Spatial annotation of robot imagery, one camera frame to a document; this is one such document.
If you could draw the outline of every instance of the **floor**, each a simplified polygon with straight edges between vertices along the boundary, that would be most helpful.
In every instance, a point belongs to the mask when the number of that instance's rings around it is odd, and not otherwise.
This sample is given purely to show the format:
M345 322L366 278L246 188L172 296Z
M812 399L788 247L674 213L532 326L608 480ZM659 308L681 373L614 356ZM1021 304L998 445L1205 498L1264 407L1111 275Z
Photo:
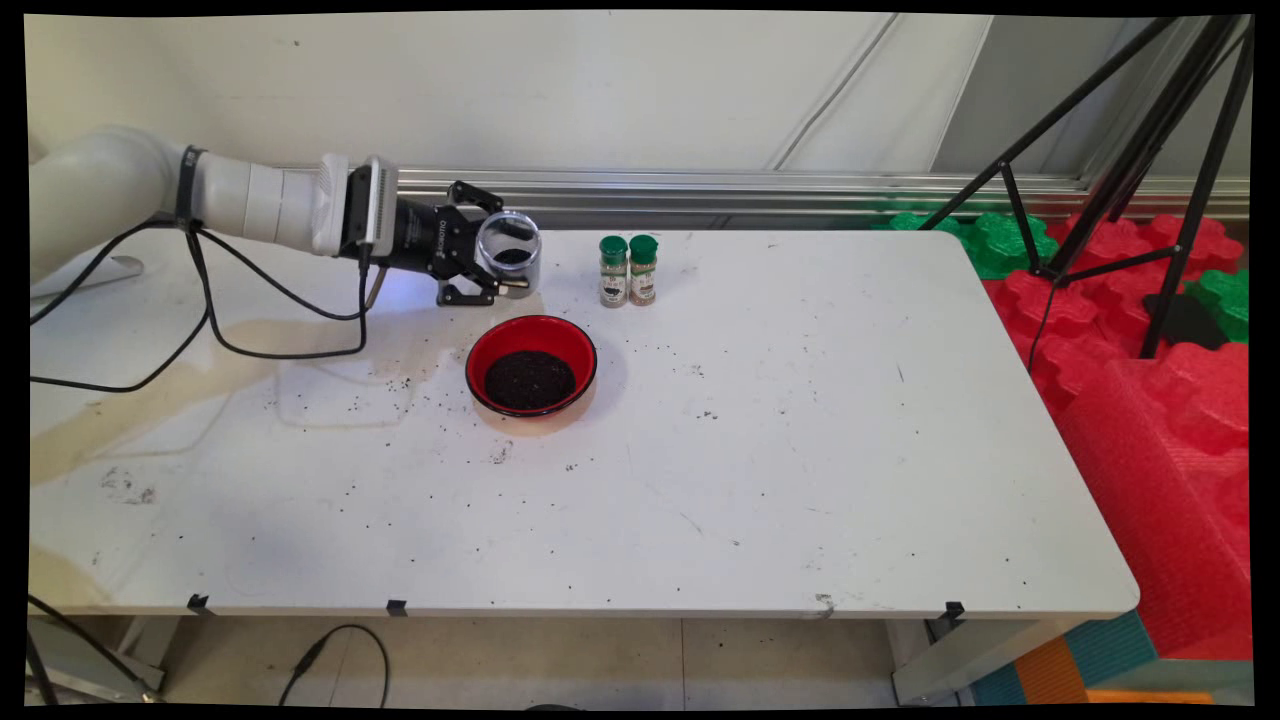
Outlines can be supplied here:
M169 702L274 705L312 642L344 619L188 618ZM892 707L878 621L362 618L392 660L388 707L780 710ZM289 705L378 705L372 639L340 630Z

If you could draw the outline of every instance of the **black cable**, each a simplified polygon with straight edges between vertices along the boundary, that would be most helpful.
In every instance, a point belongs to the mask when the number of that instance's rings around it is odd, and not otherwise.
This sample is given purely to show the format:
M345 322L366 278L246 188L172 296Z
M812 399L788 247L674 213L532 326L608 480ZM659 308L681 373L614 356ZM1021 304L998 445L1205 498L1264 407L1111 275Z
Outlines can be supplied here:
M1055 281L1048 286L1048 300L1044 301L1044 316L1041 318L1041 327L1036 331L1036 338L1032 340L1032 352L1027 356L1027 374L1032 374L1032 366L1036 364L1036 346L1039 345L1039 336L1044 332L1044 325L1048 324L1048 309L1053 306L1053 292L1057 291L1057 282Z
M27 664L31 665L31 674L36 678L36 687L40 688L40 700L45 705L58 705L58 694L54 693L54 684L49 682L49 673L45 671L45 662L40 660L36 651L36 641L31 638L31 629L27 629Z
M40 320L45 319L45 316L49 315L55 307L58 307L59 305L63 304L63 301L65 301L68 297L70 297L70 295L73 292L76 292L79 288L81 284L83 284L83 282L102 263L102 260L105 260L110 255L110 252L118 245L120 245L122 242L124 242L125 240L128 240L131 236L133 236L134 233L141 232L143 229L151 229L151 228L173 228L173 227L174 227L174 222L172 219L147 220L147 222L141 223L141 224L133 227L132 229L129 229L129 231L127 231L127 232L116 236L115 238L113 238L110 242L108 242L102 247L102 250L99 251L99 254L96 256L93 256L93 260L90 261L90 264L81 272L79 275L76 277L76 279L73 279L70 282L70 284L67 286L67 288L64 288L61 292L59 292L58 296L55 296L47 305L45 305L44 307L41 307L35 315L31 316L31 324L35 325ZM302 305L307 310L311 310L312 313L316 313L317 315L321 315L321 316L325 316L325 318L329 318L329 319L333 319L333 320L360 320L360 345L357 345L356 347L344 348L344 350L335 350L335 351L329 351L329 352L308 352L308 354L268 354L268 352L256 352L256 351L244 350L242 347L237 347L237 346L232 345L229 341L227 341L227 338L223 337L221 331L218 327L218 319L216 319L216 316L214 314L214 305L212 305L212 288L211 288L210 282L209 282L209 269L205 265L204 252L200 250L200 242L196 238L195 233L200 233L201 236L206 237L211 242L216 243L219 247L221 247L223 250L225 250L227 252L229 252L232 255L232 258L236 258L237 260L239 260L241 263L243 263L248 269L253 270L260 278L262 278L264 281L266 281L271 287L274 287L275 290L280 291L280 293L283 293L285 297L288 297L289 300L293 300L298 305ZM137 382L137 383L134 383L132 386L125 386L125 387L101 386L101 384L96 384L96 383L86 383L86 382L79 382L79 380L64 380L64 379L59 379L59 378L46 378L46 377L41 377L41 375L28 375L29 382L41 383L41 384L60 386L60 387L70 387L70 388L78 388L78 389L88 389L88 391L96 391L96 392L110 392L110 393L125 393L125 392L134 392L134 391L142 389L143 387L146 387L147 384L150 384L151 380L156 379L160 375L160 373L165 372L169 368L169 365L172 365L178 359L178 356L180 356L183 354L183 351L187 350L188 346L191 346L191 343L196 340L196 336L200 334L200 331L202 331L205 328L205 323L209 323L210 327L214 328L214 336L218 338L218 342L221 343L223 347L230 350L232 352L237 352L239 355L247 355L250 357L264 357L264 359L268 359L268 360L316 360L316 359L321 359L321 357L337 357L337 356L342 356L342 355L353 355L353 354L360 352L361 350L365 348L365 342L367 340L367 328L365 327L365 315L367 314L367 307L365 306L366 305L365 287L366 287L366 281L367 281L367 277L369 277L369 264L370 264L370 252L371 252L371 249L365 247L364 251L361 252L361 258L360 258L360 297L358 297L358 300L360 300L360 309L356 313L352 313L349 315L339 315L337 313L330 313L328 310L317 307L316 305L314 305L311 302L307 302L306 300L303 300L302 297L300 297L297 293L292 292L291 290L288 290L287 287L284 287L283 284L280 284L275 278L273 278L271 275L269 275L265 270L262 270L261 268L259 268L252 260L250 260L243 254L241 254L239 251L237 251L234 247L232 247L230 245L228 245L224 240L221 240L220 237L210 233L209 231L205 231L198 224L193 225L193 228L187 232L187 245L188 245L188 250L191 251L192 263L196 265L196 273L200 275L201 286L204 288L204 293L205 293L205 313L200 318L200 322L196 323L196 327L191 331L191 334L187 336L187 340L184 340L182 342L182 345L178 346L178 350L175 350L164 363L161 363L159 368L156 368L154 372L151 372L151 374L148 374L142 380L140 380L140 382Z
M76 623L73 623L65 615L63 615L61 612L54 610L52 607L49 606L49 603L46 603L45 601L40 600L38 597L36 597L36 596L33 596L31 593L27 593L27 602L29 602L31 605L35 605L36 607L38 607L41 610L41 612L44 612L45 615L49 615L54 620L58 620L68 630L70 630L70 632L76 633L77 635L79 635L79 638L82 641L87 642L90 644L90 647L92 647L95 651L97 651L99 655L101 655L102 657L105 657L108 662L110 662L111 665L114 665L115 669L119 670L122 675L124 675L125 678L128 678L131 683L133 683L134 685L140 685L140 684L143 685L143 687L146 685L146 683L143 683L142 678L140 678L137 675L137 673L134 673L133 670L129 670L128 665L125 665L124 662L120 662L120 659L116 657L115 653L113 653L111 651L109 651L105 647L102 647L102 643L100 643L96 639L93 639L93 635L86 633L79 625L77 625Z
M253 270L255 273L257 273L257 277L260 277L264 281L266 281L268 283L270 283L270 286L274 287L275 290L280 291L282 295L284 295L289 300L297 302L298 305L306 307L307 310L311 310L316 315L323 315L323 316L329 318L332 320L355 320L355 319L360 318L361 313L358 313L358 311L357 313L352 313L349 315L339 315L337 313L330 313L330 311L325 310L323 307L317 307L317 306L307 302L306 300L302 300L296 293L293 293L289 288L287 288L283 284L280 284L279 282L276 282L275 278L273 278L271 275L266 274L266 270L264 270L262 268L259 268L257 265L255 265L253 261L250 260L248 258L246 258L243 254L241 254L241 251L238 251L234 247L232 247L225 240L215 236L214 233L206 231L205 228L196 228L196 232L200 233L201 236L204 236L206 240L212 241L215 245L218 245L219 247L221 247L227 252L229 252L232 258L236 258L241 263L244 263L244 265L248 266L250 270ZM364 306L364 293L361 293L361 306Z
M63 304L64 300L67 300L68 297L70 297L72 293L76 292L79 288L81 283L83 283L86 279L88 279L88 275L95 269L97 269L99 265L102 264L102 260L106 260L106 256L110 255L110 252L113 250L115 250L116 245L120 245L122 242L124 242L125 240L128 240L129 237L132 237L134 233L142 232L145 229L148 229L148 228L168 228L168 227L173 227L173 222L170 222L170 220L147 220L147 222L140 223L140 224L134 225L132 229L128 229L124 233L118 234L114 238L111 238L111 241L108 242L106 246L104 246L102 250L100 250L97 252L97 255L93 256L93 260L91 260L90 264L86 265L83 270L81 270L81 274L76 275L76 279L73 279L72 283L68 284L65 290L63 290L61 292L59 292L56 297L54 297L52 300L49 301L49 305L45 305L44 307L40 309L40 311L37 311L35 315L31 316L31 324L35 325L40 320L44 320L45 315L52 313L55 307L58 307L59 305Z
M338 625L337 628L325 633L324 637L317 639L310 648L307 648L307 651L302 655L302 660L298 660L298 665L293 669L293 676L291 676L289 683L284 685L284 692L280 693L280 702L278 702L276 705L284 705L284 701L289 700L289 691L293 689L293 684L297 683L298 678L301 678L307 670L310 670L311 665L316 661L317 657L320 657L320 653L324 651L324 646L326 642L329 642L329 638L338 630L346 628L364 630L365 633L369 634L369 637L374 638L375 643L378 643L378 650L383 653L383 700L379 701L378 707L387 707L387 692L390 689L390 682L392 682L392 661L387 655L387 646L383 644L383 641L381 638L378 637L378 633L370 630L365 625L357 625L355 623Z
M142 389L142 388L147 387L147 384L150 384L151 380L154 380L157 377L160 377L160 373L165 372L169 368L169 365L173 365L173 361L177 360L178 356L182 355L182 352L184 350L187 350L187 346L189 346L192 343L192 341L196 340L196 336L200 334L200 331L205 329L205 323L209 322L209 315L210 315L209 314L209 307L206 306L205 307L205 314L200 316L200 322L196 323L195 329L191 331L191 334L187 336L187 340L182 341L182 345L178 346L178 350L174 350L173 355L170 355L164 363L161 363L159 368L156 368L155 370L152 370L150 375L147 375L146 378L142 378L140 382L137 382L137 383L134 383L132 386L128 386L128 387L100 386L100 384L93 384L93 383L82 383L82 382L78 382L78 380L63 380L63 379L58 379L58 378L42 378L42 377L38 377L38 375L31 375L31 382L33 382L33 383L42 383L42 384L47 384L47 386L74 387L74 388L78 388L78 389L93 389L93 391L97 391L97 392L115 392L115 393L133 392L133 391L137 391L137 389Z
M214 331L214 337L218 338L218 342L227 350L248 357L262 357L266 360L317 360L321 357L355 355L365 348L365 342L367 341L369 334L365 323L365 316L369 314L369 310L365 307L365 283L369 279L369 258L372 251L371 246L365 245L360 254L360 288L358 295L356 296L360 301L360 310L356 313L356 316L360 320L360 343L346 350L330 350L325 352L257 352L255 350L244 350L243 347L232 345L230 341L223 337L221 329L218 327L218 313L214 310L214 291L209 283L209 268L205 265L205 254L200 249L200 238L196 236L195 229L187 231L187 247L191 251L192 261L196 264L196 273L200 275L200 283L205 290L205 306L209 307L209 327Z

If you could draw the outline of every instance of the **white wall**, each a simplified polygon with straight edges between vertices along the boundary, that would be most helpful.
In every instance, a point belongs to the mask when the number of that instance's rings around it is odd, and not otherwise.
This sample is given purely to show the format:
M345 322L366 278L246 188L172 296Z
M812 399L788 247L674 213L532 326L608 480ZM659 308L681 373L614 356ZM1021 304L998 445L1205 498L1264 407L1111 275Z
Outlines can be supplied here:
M124 123L276 164L764 169L886 17L27 15L28 146ZM988 22L904 14L787 169L928 170Z

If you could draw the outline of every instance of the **metal cup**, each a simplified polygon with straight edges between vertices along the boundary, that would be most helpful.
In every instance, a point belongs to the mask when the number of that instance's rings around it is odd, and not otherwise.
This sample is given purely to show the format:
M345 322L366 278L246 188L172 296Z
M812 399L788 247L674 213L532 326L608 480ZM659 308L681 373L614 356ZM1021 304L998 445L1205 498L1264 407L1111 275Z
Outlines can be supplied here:
M513 210L489 215L476 232L476 245L507 297L527 297L538 290L543 236L529 215Z

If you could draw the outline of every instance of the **table leg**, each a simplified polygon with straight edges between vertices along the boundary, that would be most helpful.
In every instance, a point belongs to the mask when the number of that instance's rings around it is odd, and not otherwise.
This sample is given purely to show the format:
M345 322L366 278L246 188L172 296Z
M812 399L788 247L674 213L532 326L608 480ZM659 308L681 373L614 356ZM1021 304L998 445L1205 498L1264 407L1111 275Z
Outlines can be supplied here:
M893 673L900 705L931 705L1083 620L968 620Z

